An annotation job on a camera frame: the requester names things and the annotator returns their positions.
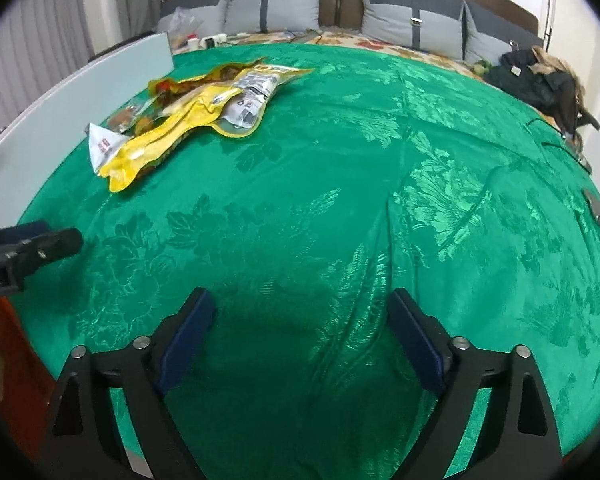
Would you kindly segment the yellow snack pouch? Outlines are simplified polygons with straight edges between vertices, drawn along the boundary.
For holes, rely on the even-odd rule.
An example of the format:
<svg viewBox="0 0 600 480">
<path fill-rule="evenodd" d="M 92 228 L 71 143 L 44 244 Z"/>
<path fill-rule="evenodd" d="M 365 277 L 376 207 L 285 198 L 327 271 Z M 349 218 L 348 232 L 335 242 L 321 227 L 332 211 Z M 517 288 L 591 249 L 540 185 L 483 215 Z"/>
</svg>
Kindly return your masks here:
<svg viewBox="0 0 600 480">
<path fill-rule="evenodd" d="M 219 119 L 226 104 L 241 93 L 230 84 L 207 84 L 196 89 L 187 102 L 174 107 L 160 126 L 127 140 L 96 174 L 108 180 L 110 192 L 125 190 L 160 165 L 192 130 L 208 127 Z"/>
</svg>

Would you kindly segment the green floral bedspread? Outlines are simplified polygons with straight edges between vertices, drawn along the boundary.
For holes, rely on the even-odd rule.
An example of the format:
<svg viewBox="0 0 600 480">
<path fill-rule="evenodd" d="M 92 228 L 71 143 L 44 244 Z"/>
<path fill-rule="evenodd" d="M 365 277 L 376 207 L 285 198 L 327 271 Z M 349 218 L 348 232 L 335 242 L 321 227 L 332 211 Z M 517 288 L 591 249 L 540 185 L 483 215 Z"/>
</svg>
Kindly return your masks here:
<svg viewBox="0 0 600 480">
<path fill-rule="evenodd" d="M 387 324 L 402 287 L 479 348 L 528 346 L 575 448 L 600 421 L 600 226 L 555 130 L 482 82 L 358 49 L 193 52 L 173 77 L 256 58 L 312 72 L 252 136 L 197 130 L 117 194 L 80 145 L 35 196 L 27 220 L 85 240 L 14 300 L 50 372 L 204 287 L 218 313 L 166 405 L 206 476 L 387 479 L 434 407 Z"/>
</svg>

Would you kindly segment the grey pillow far left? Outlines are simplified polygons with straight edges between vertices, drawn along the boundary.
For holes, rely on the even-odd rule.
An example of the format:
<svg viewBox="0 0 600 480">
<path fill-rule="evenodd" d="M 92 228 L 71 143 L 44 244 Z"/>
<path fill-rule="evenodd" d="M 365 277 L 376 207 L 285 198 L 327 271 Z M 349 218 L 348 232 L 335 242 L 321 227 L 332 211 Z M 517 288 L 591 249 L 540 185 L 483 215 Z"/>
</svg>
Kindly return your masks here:
<svg viewBox="0 0 600 480">
<path fill-rule="evenodd" d="M 156 32 L 165 32 L 170 18 L 178 6 L 198 12 L 201 20 L 196 35 L 198 38 L 222 34 L 228 0 L 164 0 Z"/>
</svg>

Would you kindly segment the grey pillow far right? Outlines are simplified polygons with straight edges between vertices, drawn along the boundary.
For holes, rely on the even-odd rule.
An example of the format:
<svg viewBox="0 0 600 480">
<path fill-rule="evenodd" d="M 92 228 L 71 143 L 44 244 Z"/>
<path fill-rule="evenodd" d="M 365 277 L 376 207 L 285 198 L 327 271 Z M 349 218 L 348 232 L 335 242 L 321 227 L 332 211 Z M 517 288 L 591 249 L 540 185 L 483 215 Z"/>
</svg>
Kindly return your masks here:
<svg viewBox="0 0 600 480">
<path fill-rule="evenodd" d="M 528 32 L 477 3 L 464 2 L 464 17 L 464 61 L 467 64 L 479 61 L 498 64 L 501 56 L 508 52 L 544 46 L 535 32 Z"/>
</svg>

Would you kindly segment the gold brown snack packet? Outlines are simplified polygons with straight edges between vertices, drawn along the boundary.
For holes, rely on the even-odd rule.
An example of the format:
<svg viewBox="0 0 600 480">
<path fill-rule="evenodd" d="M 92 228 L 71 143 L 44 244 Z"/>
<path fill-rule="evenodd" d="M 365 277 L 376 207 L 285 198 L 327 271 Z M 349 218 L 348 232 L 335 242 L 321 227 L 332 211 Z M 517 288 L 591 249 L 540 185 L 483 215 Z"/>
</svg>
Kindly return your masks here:
<svg viewBox="0 0 600 480">
<path fill-rule="evenodd" d="M 263 61 L 264 58 L 256 58 L 248 63 L 226 63 L 213 67 L 209 73 L 187 79 L 176 80 L 171 77 L 164 77 L 151 80 L 147 85 L 148 96 L 160 96 L 160 98 L 180 96 L 201 87 L 203 84 L 232 81 L 242 70 L 256 66 Z"/>
</svg>

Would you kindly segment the grey pillow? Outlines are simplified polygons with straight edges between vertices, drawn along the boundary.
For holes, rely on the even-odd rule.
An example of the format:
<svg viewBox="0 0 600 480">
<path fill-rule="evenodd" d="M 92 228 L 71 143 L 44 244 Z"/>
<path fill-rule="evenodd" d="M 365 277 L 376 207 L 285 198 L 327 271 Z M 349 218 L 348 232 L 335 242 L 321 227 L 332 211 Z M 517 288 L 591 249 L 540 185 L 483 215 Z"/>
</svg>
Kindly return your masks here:
<svg viewBox="0 0 600 480">
<path fill-rule="evenodd" d="M 165 32 L 170 18 L 178 6 L 198 12 L 201 20 L 196 35 L 198 38 L 222 34 L 228 0 L 164 0 L 156 32 Z"/>
<path fill-rule="evenodd" d="M 501 56 L 508 52 L 544 46 L 535 32 L 528 32 L 477 3 L 464 2 L 464 17 L 464 61 L 467 64 L 479 61 L 498 64 Z"/>
<path fill-rule="evenodd" d="M 224 32 L 304 32 L 320 28 L 320 0 L 227 0 Z"/>
<path fill-rule="evenodd" d="M 362 0 L 361 32 L 375 40 L 460 61 L 465 0 Z"/>
</svg>

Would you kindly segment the grey pillow centre right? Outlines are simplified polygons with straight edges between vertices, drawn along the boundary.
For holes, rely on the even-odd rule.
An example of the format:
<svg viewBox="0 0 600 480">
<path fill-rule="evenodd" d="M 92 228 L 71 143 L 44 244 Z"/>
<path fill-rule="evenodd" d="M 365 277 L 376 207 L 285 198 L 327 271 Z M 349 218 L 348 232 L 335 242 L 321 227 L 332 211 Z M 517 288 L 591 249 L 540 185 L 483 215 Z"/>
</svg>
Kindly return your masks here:
<svg viewBox="0 0 600 480">
<path fill-rule="evenodd" d="M 375 40 L 460 61 L 465 0 L 362 0 L 361 32 Z"/>
</svg>

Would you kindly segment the clear yellow-edged snack bag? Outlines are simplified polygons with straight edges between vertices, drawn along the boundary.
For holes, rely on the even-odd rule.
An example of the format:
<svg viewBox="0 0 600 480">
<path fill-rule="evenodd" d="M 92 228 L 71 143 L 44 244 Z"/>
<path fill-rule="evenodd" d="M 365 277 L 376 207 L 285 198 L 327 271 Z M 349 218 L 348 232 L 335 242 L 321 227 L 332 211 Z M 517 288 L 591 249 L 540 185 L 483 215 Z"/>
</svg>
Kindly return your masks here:
<svg viewBox="0 0 600 480">
<path fill-rule="evenodd" d="M 239 92 L 222 107 L 211 128 L 231 139 L 251 136 L 260 126 L 268 102 L 284 84 L 311 73 L 309 68 L 259 63 L 245 68 L 230 85 Z"/>
</svg>

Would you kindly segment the white red small packet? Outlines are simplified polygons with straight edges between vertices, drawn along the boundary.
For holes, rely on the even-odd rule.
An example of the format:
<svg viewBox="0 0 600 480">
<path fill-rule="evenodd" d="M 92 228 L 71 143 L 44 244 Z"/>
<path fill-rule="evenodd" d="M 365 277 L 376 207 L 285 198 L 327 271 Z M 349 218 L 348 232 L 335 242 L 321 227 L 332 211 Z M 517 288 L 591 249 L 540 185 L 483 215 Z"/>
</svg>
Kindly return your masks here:
<svg viewBox="0 0 600 480">
<path fill-rule="evenodd" d="M 88 154 L 94 174 L 118 154 L 129 136 L 90 122 L 86 127 Z"/>
</svg>

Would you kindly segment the small white red-capped bottle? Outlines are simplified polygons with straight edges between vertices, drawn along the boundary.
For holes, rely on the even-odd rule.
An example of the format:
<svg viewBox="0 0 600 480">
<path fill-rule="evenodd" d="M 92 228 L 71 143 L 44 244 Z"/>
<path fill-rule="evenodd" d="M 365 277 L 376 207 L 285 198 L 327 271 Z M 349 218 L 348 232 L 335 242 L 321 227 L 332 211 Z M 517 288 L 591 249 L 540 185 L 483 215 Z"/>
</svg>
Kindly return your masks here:
<svg viewBox="0 0 600 480">
<path fill-rule="evenodd" d="M 199 49 L 199 39 L 195 36 L 187 38 L 186 48 L 189 51 L 196 51 Z"/>
</svg>

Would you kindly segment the light blue board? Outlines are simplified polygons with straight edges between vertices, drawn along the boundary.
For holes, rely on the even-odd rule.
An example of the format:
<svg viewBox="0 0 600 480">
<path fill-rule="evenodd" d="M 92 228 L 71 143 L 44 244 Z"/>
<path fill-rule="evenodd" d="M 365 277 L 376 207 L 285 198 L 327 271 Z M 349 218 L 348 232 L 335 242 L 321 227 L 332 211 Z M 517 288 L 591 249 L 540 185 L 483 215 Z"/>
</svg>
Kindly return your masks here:
<svg viewBox="0 0 600 480">
<path fill-rule="evenodd" d="M 0 228 L 17 223 L 87 124 L 172 70 L 168 37 L 153 34 L 87 63 L 20 114 L 0 134 Z"/>
</svg>

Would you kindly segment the dark jacket pile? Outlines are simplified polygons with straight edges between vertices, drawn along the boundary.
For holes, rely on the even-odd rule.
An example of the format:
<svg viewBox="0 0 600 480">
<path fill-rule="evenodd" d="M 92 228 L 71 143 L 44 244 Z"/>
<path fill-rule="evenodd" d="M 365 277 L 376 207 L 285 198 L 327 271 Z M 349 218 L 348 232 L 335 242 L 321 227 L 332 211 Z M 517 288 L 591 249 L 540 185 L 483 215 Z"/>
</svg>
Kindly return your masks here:
<svg viewBox="0 0 600 480">
<path fill-rule="evenodd" d="M 575 134 L 584 126 L 600 130 L 600 123 L 585 107 L 585 86 L 579 76 L 542 47 L 503 54 L 483 79 L 550 116 L 564 133 Z"/>
</svg>

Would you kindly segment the clear plastic bag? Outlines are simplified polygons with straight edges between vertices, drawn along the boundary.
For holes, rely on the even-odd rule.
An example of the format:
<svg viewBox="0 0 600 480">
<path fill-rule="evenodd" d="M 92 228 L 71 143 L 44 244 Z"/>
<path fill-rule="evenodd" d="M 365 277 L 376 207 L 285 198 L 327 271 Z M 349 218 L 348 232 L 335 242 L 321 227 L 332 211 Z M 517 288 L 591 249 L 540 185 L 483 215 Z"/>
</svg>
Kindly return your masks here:
<svg viewBox="0 0 600 480">
<path fill-rule="evenodd" d="M 176 51 L 186 47 L 189 36 L 196 35 L 200 23 L 198 12 L 178 6 L 166 26 L 166 36 L 168 36 L 171 50 Z"/>
</svg>

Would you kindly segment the white power strip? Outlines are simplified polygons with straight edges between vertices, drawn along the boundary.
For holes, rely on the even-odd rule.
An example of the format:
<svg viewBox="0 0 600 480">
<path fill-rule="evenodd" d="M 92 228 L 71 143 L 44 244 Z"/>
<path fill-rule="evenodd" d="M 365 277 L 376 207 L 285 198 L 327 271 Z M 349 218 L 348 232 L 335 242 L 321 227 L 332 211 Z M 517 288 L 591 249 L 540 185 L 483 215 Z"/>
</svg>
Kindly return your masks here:
<svg viewBox="0 0 600 480">
<path fill-rule="evenodd" d="M 226 43 L 227 36 L 225 34 L 217 34 L 201 38 L 201 40 L 199 40 L 198 48 L 202 50 L 208 50 L 217 48 L 219 46 L 222 46 L 222 44 Z"/>
</svg>

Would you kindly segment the grey curtain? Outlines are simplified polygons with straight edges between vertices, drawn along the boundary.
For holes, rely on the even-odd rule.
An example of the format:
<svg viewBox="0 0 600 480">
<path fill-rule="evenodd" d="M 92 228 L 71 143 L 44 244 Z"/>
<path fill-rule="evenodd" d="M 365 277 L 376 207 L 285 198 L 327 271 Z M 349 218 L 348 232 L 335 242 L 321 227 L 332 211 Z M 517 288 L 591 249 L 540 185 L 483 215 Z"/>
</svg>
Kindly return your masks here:
<svg viewBox="0 0 600 480">
<path fill-rule="evenodd" d="M 158 22 L 160 0 L 10 0 L 0 15 L 0 134 L 96 55 Z"/>
</svg>

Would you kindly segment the grey pillow centre left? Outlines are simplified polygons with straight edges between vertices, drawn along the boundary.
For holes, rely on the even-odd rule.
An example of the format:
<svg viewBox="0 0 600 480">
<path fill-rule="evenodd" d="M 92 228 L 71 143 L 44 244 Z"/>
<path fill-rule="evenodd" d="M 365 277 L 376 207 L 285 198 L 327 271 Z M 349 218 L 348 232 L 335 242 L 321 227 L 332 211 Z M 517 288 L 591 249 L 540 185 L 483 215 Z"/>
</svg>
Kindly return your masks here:
<svg viewBox="0 0 600 480">
<path fill-rule="evenodd" d="M 320 0 L 227 0 L 224 32 L 304 32 L 320 28 Z"/>
</svg>

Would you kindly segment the floral bed sheet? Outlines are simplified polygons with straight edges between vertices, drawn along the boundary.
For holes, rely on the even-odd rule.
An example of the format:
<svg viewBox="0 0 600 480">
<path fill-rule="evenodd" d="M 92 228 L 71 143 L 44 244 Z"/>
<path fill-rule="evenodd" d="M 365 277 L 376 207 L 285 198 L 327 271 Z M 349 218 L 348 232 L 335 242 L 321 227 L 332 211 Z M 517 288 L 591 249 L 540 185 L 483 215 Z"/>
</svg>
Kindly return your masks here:
<svg viewBox="0 0 600 480">
<path fill-rule="evenodd" d="M 464 62 L 453 61 L 442 55 L 420 52 L 407 47 L 388 44 L 377 39 L 368 38 L 354 30 L 343 28 L 329 28 L 325 30 L 306 30 L 305 32 L 240 32 L 234 36 L 220 35 L 216 42 L 217 47 L 253 46 L 254 44 L 313 44 L 314 46 L 343 47 L 372 51 L 408 60 L 418 61 L 425 64 L 452 70 L 464 76 L 481 79 L 491 65 L 488 62 L 480 62 L 469 65 Z"/>
</svg>

